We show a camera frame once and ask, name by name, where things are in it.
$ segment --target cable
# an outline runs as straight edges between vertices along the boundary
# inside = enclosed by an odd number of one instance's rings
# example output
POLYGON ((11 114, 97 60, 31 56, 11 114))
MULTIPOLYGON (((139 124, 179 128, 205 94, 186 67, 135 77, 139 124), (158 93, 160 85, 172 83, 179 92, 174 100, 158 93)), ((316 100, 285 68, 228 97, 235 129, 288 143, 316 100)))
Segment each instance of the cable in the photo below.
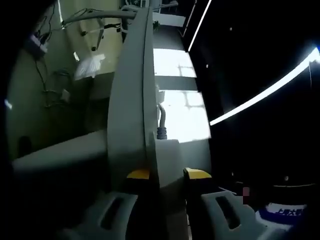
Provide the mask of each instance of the cable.
POLYGON ((58 94, 58 95, 61 95, 61 93, 60 92, 57 92, 57 91, 55 91, 55 90, 43 90, 42 91, 43 93, 53 93, 53 94, 58 94))
POLYGON ((45 61, 44 58, 42 58, 41 63, 44 65, 44 67, 45 67, 45 73, 46 73, 46 75, 48 76, 48 75, 49 75, 49 70, 48 70, 48 66, 47 66, 47 63, 46 63, 46 61, 45 61))
POLYGON ((166 122, 166 111, 164 109, 164 107, 158 103, 160 112, 161 112, 161 118, 160 118, 160 124, 159 127, 157 128, 157 135, 156 138, 157 139, 168 139, 167 137, 167 128, 165 127, 165 122, 166 122))
POLYGON ((43 28, 43 26, 45 25, 45 22, 47 20, 48 16, 44 16, 43 20, 42 20, 42 23, 41 23, 41 26, 39 27, 38 29, 38 35, 40 36, 41 35, 41 29, 43 28))
POLYGON ((44 89, 44 91, 47 91, 46 82, 45 82, 44 77, 42 76, 42 74, 41 74, 41 72, 39 70, 38 62, 37 62, 36 59, 34 59, 34 63, 35 63, 36 71, 38 72, 38 74, 39 74, 39 76, 41 78, 43 89, 44 89))
MULTIPOLYGON (((43 91, 46 92, 47 91, 47 87, 46 87, 46 82, 44 80, 44 77, 42 76, 40 70, 39 70, 39 67, 38 67, 38 62, 37 60, 34 58, 34 63, 35 63, 35 68, 36 68, 36 71, 38 72, 40 78, 41 78, 41 82, 42 82, 42 87, 43 87, 43 91)), ((48 98, 47 98, 47 95, 45 95, 44 97, 45 99, 45 107, 48 106, 48 98)))
POLYGON ((51 20, 52 20, 52 17, 54 16, 54 14, 55 14, 55 9, 56 9, 56 4, 54 3, 53 4, 53 9, 52 9, 52 14, 51 14, 50 19, 49 19, 49 33, 51 33, 51 20))
MULTIPOLYGON (((53 10, 52 10, 52 14, 50 16, 50 19, 49 19, 49 31, 40 35, 40 38, 43 37, 45 34, 49 34, 48 38, 46 41, 49 41, 51 36, 52 36, 52 32, 54 31, 60 31, 60 30, 63 30, 63 29, 66 29, 67 27, 69 27, 71 24, 73 24, 74 22, 71 22, 69 23, 68 25, 64 25, 64 21, 62 22, 62 26, 59 27, 59 28, 55 28, 55 29, 51 29, 51 20, 52 20, 52 17, 53 15, 55 14, 55 6, 56 5, 53 5, 53 10)), ((80 17, 82 16, 83 14, 89 12, 89 11, 96 11, 96 12, 104 12, 104 10, 99 10, 99 9, 95 9, 95 8, 82 8, 81 10, 75 12, 74 14, 72 14, 70 17, 68 17, 66 20, 69 20, 70 18, 73 18, 75 17, 78 13, 82 12, 81 14, 79 14, 77 17, 80 17)))
POLYGON ((120 27, 120 23, 109 23, 107 25, 104 25, 104 29, 110 29, 110 28, 118 28, 120 27))
POLYGON ((105 10, 99 10, 99 9, 95 9, 95 8, 87 8, 89 11, 96 11, 96 12, 104 12, 105 10))

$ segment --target white plastic bag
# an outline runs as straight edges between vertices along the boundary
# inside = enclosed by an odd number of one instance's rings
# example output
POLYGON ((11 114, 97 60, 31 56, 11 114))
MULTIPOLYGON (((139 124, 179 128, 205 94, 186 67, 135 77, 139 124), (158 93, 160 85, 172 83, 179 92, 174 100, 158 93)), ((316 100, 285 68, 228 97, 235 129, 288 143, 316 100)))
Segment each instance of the white plastic bag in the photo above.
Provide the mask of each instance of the white plastic bag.
POLYGON ((101 61, 105 58, 104 54, 99 54, 80 61, 74 74, 74 80, 80 80, 87 77, 94 78, 101 69, 101 61))

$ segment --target yellow part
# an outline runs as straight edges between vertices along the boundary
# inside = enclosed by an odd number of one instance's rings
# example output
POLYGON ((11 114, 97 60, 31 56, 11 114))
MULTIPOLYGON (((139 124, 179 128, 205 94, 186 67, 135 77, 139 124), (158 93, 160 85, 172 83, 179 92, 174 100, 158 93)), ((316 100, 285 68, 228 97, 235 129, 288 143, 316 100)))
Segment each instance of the yellow part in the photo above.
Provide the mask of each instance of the yellow part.
POLYGON ((209 179, 211 178, 211 175, 205 171, 199 170, 199 169, 193 169, 186 167, 186 171, 188 172, 190 179, 209 179))
POLYGON ((132 171, 126 176, 127 179, 149 179, 149 170, 148 169, 138 169, 132 171))

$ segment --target metal bar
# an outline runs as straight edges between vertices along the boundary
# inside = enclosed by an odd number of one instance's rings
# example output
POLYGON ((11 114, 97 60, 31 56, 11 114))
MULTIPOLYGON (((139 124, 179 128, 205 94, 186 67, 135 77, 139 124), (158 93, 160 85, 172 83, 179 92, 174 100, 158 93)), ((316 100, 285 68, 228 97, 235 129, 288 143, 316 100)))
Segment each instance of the metal bar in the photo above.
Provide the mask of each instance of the metal bar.
POLYGON ((115 18, 115 19, 135 19, 136 13, 132 11, 99 11, 84 14, 82 16, 72 17, 62 22, 62 25, 78 22, 81 20, 88 19, 105 19, 105 18, 115 18))
POLYGON ((174 3, 162 4, 160 6, 156 6, 152 10, 166 9, 166 8, 178 7, 178 6, 179 6, 178 2, 174 2, 174 3))
POLYGON ((112 81, 107 119, 112 189, 120 187, 130 172, 146 167, 142 94, 147 19, 148 9, 141 8, 128 30, 112 81))
POLYGON ((185 34, 186 34, 186 31, 187 31, 187 28, 188 28, 188 26, 189 26, 189 22, 190 22, 190 19, 191 19, 191 17, 192 17, 192 14, 194 13, 194 10, 195 10, 195 7, 196 7, 196 4, 197 4, 197 0, 195 0, 195 1, 194 1, 194 5, 193 5, 193 7, 192 7, 192 10, 191 10, 190 16, 189 16, 189 18, 188 18, 188 22, 187 22, 187 23, 186 23, 186 25, 185 25, 185 29, 184 29, 184 31, 183 31, 183 35, 182 35, 182 37, 184 37, 184 36, 185 36, 185 34))
POLYGON ((101 18, 97 18, 96 20, 97 20, 99 26, 102 27, 102 29, 99 31, 98 42, 96 43, 96 50, 98 50, 98 48, 99 48, 99 46, 100 46, 101 39, 102 39, 102 37, 103 37, 103 35, 104 35, 104 31, 105 31, 104 26, 105 26, 105 24, 104 24, 104 22, 101 20, 101 18))

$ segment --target led light strip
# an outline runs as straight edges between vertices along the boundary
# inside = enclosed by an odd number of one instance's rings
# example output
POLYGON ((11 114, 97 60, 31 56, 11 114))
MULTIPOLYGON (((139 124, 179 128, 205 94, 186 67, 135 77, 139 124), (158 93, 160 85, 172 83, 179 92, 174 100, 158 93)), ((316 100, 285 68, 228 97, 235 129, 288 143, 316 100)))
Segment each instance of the led light strip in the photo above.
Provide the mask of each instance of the led light strip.
POLYGON ((4 105, 6 105, 8 109, 12 110, 12 104, 7 99, 4 100, 4 105))
POLYGON ((210 6, 211 1, 212 1, 212 0, 209 0, 208 4, 207 4, 206 7, 205 7, 205 10, 204 10, 204 12, 203 12, 203 14, 202 14, 202 17, 201 17, 201 19, 200 19, 200 22, 199 22, 199 24, 198 24, 198 27, 197 27, 196 30, 195 30, 195 33, 194 33, 193 38, 192 38, 192 41, 191 41, 190 46, 189 46, 189 48, 188 48, 188 52, 190 52, 190 49, 191 49, 192 45, 194 44, 194 41, 195 41, 196 36, 197 36, 197 34, 198 34, 199 28, 200 28, 200 26, 201 26, 201 24, 202 24, 202 21, 203 21, 204 18, 205 18, 205 15, 206 15, 206 13, 207 13, 207 11, 208 11, 208 8, 209 8, 209 6, 210 6))
POLYGON ((61 12, 61 4, 60 4, 60 0, 58 0, 58 10, 59 10, 60 23, 62 23, 64 20, 63 20, 63 18, 62 18, 62 12, 61 12))
POLYGON ((261 101, 262 99, 266 98, 270 94, 274 93, 287 83, 289 83, 292 79, 294 79, 296 76, 298 76, 300 73, 302 73, 303 70, 308 68, 309 63, 312 63, 313 61, 317 61, 320 63, 320 54, 319 50, 315 48, 309 56, 306 57, 295 69, 293 69, 291 72, 289 72, 287 75, 285 75, 283 78, 281 78, 279 81, 277 81, 275 84, 264 90, 263 92, 259 93, 257 96, 251 98, 249 101, 241 104, 240 106, 236 107, 235 109, 232 109, 231 111, 227 112, 226 114, 216 118, 215 120, 210 121, 210 126, 215 125, 217 123, 220 123, 223 120, 226 120, 227 118, 230 118, 231 116, 249 108, 253 104, 256 104, 257 102, 261 101))

